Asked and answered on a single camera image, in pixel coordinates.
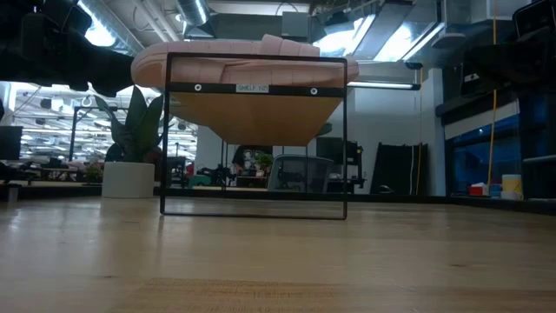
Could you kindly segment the white ceiling light tube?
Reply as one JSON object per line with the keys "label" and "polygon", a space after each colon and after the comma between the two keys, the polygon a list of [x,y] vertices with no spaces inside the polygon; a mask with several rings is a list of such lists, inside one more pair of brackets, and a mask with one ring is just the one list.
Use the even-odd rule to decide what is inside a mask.
{"label": "white ceiling light tube", "polygon": [[380,89],[380,90],[419,90],[421,85],[417,83],[385,83],[385,82],[363,82],[353,81],[347,84],[350,88]]}

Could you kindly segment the green plant in white pot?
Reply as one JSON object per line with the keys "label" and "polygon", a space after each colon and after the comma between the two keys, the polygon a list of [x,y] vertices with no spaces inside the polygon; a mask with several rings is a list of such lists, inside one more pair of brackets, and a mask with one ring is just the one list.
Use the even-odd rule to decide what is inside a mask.
{"label": "green plant in white pot", "polygon": [[102,196],[123,199],[153,196],[156,167],[162,158],[159,129],[163,98],[158,96],[147,102],[135,86],[123,122],[105,100],[95,97],[95,101],[109,116],[113,140],[103,166]]}

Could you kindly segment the wooden shelf with black frame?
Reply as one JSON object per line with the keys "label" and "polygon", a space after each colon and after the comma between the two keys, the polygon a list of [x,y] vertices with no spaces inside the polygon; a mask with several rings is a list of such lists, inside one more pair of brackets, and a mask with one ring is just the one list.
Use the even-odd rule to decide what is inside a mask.
{"label": "wooden shelf with black frame", "polygon": [[[341,88],[317,85],[273,85],[245,83],[185,83],[173,81],[175,61],[181,58],[226,60],[270,60],[278,65],[296,63],[302,65],[342,64]],[[346,220],[347,199],[347,148],[348,148],[348,60],[342,57],[297,57],[276,55],[220,54],[169,52],[165,66],[163,94],[162,174],[160,182],[160,214],[163,216],[284,218],[306,220]],[[168,138],[170,100],[193,100],[207,102],[206,106],[195,105],[187,109],[193,123],[211,128],[224,143],[264,146],[308,146],[313,135],[323,126],[329,116],[343,103],[342,147],[343,147],[343,192],[332,195],[335,201],[342,200],[341,216],[272,216],[257,214],[187,213],[166,211]]]}

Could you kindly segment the black aluminium table frame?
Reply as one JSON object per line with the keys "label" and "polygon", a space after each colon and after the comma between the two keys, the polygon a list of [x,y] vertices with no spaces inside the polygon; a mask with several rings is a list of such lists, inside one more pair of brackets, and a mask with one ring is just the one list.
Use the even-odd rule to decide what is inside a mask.
{"label": "black aluminium table frame", "polygon": [[[0,202],[9,198],[9,190],[17,191],[19,200],[38,200],[47,198],[100,196],[100,186],[22,186],[20,184],[0,184]],[[332,194],[300,194],[263,191],[232,191],[232,190],[166,190],[167,196],[186,198],[230,198],[242,200],[281,200],[281,201],[318,201],[350,203],[412,203],[412,204],[453,204],[478,208],[508,210],[556,216],[556,201],[525,200],[511,201],[486,197],[469,196],[399,196],[399,195],[356,195],[340,193]]]}

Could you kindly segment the grey office chair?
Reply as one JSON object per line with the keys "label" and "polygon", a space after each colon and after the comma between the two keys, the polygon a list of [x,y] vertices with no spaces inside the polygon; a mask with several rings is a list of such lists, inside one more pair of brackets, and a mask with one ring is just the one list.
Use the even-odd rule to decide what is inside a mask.
{"label": "grey office chair", "polygon": [[279,155],[268,180],[270,192],[326,193],[333,160],[317,156]]}

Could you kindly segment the pink slipper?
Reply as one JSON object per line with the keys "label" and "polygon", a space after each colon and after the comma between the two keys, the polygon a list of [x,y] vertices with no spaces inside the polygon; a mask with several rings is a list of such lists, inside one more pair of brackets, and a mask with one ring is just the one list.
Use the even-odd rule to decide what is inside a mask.
{"label": "pink slipper", "polygon": [[[264,35],[262,40],[213,41],[197,40],[158,43],[135,56],[131,77],[136,85],[161,88],[166,79],[167,55],[170,52],[218,54],[249,54],[317,57],[320,49],[308,43]],[[172,64],[173,82],[181,83],[239,83],[265,85],[295,85],[340,88],[343,77],[352,82],[359,76],[358,63],[317,63],[241,58],[177,57]]]}

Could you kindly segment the black background monitor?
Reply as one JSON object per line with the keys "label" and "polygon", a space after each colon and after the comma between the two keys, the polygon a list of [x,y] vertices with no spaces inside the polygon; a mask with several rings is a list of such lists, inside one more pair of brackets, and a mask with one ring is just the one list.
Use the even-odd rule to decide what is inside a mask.
{"label": "black background monitor", "polygon": [[16,161],[20,158],[21,126],[0,126],[0,160]]}

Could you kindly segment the silver ceiling duct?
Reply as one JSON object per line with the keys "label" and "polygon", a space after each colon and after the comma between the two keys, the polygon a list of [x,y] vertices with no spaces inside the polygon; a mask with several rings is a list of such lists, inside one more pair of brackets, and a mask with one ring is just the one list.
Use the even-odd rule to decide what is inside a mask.
{"label": "silver ceiling duct", "polygon": [[206,0],[175,0],[175,4],[187,26],[200,26],[209,20]]}

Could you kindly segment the black standing board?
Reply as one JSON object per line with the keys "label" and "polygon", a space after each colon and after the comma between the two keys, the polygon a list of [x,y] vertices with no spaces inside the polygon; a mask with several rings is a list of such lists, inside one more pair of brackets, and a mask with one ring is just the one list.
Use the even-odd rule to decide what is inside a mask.
{"label": "black standing board", "polygon": [[427,196],[427,183],[427,144],[378,144],[370,194]]}

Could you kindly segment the yellow and white cup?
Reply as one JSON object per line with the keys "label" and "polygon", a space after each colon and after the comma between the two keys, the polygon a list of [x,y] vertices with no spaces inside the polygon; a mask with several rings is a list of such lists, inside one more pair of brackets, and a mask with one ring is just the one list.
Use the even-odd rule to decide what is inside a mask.
{"label": "yellow and white cup", "polygon": [[521,201],[523,198],[522,179],[519,174],[505,174],[502,176],[500,197],[505,200]]}

